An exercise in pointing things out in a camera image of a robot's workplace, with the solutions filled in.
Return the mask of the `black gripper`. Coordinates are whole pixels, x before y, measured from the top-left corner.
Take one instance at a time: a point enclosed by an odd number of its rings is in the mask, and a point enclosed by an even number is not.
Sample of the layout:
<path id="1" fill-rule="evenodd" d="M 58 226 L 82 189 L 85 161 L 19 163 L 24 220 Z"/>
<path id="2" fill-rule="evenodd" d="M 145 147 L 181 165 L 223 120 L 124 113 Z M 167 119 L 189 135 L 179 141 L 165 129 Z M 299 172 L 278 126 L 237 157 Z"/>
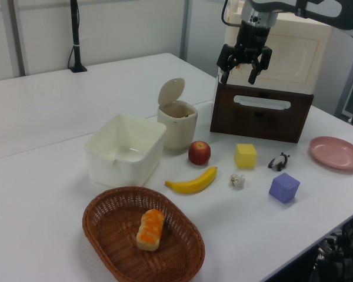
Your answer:
<path id="1" fill-rule="evenodd" d="M 267 47 L 266 41 L 270 27 L 258 27 L 245 21 L 237 35 L 236 50 L 234 47 L 224 44 L 217 60 L 217 66 L 221 70 L 223 85 L 227 84 L 230 71 L 239 63 L 251 64 L 252 70 L 248 82 L 253 85 L 258 75 L 267 70 L 271 60 L 272 49 Z"/>

